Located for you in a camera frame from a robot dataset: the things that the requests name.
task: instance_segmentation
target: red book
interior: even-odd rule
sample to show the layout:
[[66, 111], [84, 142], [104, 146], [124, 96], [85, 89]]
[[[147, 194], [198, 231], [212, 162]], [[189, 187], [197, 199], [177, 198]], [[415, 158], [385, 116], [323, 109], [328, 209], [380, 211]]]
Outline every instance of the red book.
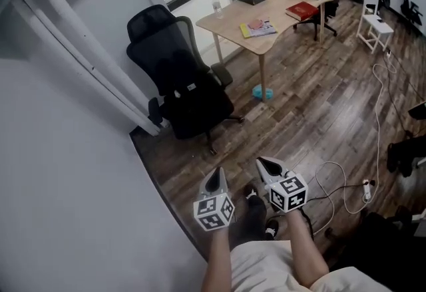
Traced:
[[315, 14], [318, 14], [319, 11], [320, 10], [317, 7], [314, 7], [305, 1], [302, 1], [297, 5], [288, 7], [286, 9], [286, 13], [289, 16], [297, 19], [298, 21], [304, 21], [306, 19], [309, 19]]

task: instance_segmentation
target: forearm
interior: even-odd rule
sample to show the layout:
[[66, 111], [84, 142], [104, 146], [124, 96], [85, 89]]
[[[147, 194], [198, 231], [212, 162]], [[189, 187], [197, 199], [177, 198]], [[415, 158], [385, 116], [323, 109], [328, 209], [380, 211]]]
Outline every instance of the forearm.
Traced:
[[329, 273], [329, 269], [312, 241], [300, 211], [289, 212], [286, 214], [286, 218], [290, 229], [290, 243], [296, 276], [301, 285], [309, 288], [320, 277]]
[[201, 291], [230, 292], [231, 279], [232, 271], [228, 228], [222, 228], [213, 233], [207, 272]]

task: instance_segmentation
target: power plug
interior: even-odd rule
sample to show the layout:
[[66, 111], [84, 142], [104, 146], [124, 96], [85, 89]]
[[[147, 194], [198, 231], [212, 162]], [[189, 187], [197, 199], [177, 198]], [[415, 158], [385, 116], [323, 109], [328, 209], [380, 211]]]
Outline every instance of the power plug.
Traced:
[[362, 188], [364, 189], [364, 195], [362, 196], [362, 199], [364, 202], [369, 202], [371, 200], [371, 190], [370, 190], [369, 180], [362, 181]]

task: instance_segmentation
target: mesh chair backrest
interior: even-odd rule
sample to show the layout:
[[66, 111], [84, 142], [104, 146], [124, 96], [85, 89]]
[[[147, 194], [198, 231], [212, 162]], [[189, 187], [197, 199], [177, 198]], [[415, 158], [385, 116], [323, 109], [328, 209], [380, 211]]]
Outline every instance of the mesh chair backrest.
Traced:
[[175, 22], [176, 17], [163, 5], [154, 5], [136, 14], [127, 23], [127, 33], [133, 42], [141, 37], [155, 33]]
[[173, 17], [171, 24], [148, 29], [127, 48], [127, 55], [154, 81], [161, 96], [184, 94], [200, 73], [210, 68], [201, 60], [194, 41], [192, 23]]

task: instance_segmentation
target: blue plastic bag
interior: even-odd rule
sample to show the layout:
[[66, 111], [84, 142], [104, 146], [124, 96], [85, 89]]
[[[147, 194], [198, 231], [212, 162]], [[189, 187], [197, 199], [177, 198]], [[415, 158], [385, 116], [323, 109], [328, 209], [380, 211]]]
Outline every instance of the blue plastic bag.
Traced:
[[[259, 85], [255, 86], [253, 88], [252, 93], [253, 93], [253, 97], [262, 99], [262, 85], [259, 84]], [[271, 99], [273, 95], [274, 95], [274, 92], [272, 91], [272, 89], [267, 88], [266, 89], [266, 99]]]

